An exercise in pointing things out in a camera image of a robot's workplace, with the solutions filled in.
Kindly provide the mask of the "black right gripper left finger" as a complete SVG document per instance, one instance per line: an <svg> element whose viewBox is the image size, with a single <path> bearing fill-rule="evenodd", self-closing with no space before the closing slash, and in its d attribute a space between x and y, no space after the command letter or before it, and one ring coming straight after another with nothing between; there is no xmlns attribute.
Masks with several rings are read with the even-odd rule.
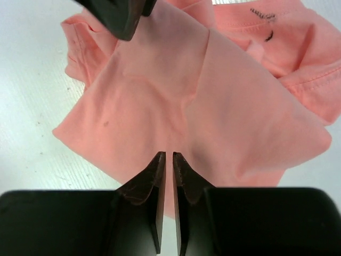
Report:
<svg viewBox="0 0 341 256"><path fill-rule="evenodd" d="M1 195L1 255L157 255L166 154L116 190Z"/></svg>

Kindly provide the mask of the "pink t shirt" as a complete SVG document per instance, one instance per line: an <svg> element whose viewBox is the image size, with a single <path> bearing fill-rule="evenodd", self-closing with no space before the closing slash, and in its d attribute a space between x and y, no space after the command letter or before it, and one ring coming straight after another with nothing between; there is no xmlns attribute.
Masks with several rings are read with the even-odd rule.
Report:
<svg viewBox="0 0 341 256"><path fill-rule="evenodd" d="M267 187L331 144L340 31L300 1L158 1L129 42L88 10L61 26L85 88L53 134L121 183L166 152L168 216L174 152L216 186Z"/></svg>

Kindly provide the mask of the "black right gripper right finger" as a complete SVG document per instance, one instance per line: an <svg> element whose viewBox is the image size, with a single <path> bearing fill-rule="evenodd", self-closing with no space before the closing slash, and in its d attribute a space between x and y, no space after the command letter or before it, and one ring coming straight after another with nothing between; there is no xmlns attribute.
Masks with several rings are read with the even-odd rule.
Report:
<svg viewBox="0 0 341 256"><path fill-rule="evenodd" d="M179 255L340 255L340 213L316 188L215 187L173 154Z"/></svg>

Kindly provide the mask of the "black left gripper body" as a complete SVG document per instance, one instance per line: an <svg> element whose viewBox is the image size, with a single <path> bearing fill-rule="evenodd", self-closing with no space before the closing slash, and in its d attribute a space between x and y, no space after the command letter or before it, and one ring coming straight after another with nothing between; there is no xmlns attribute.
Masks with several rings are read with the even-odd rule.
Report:
<svg viewBox="0 0 341 256"><path fill-rule="evenodd" d="M116 38L130 41L141 17L148 17L156 0L76 0Z"/></svg>

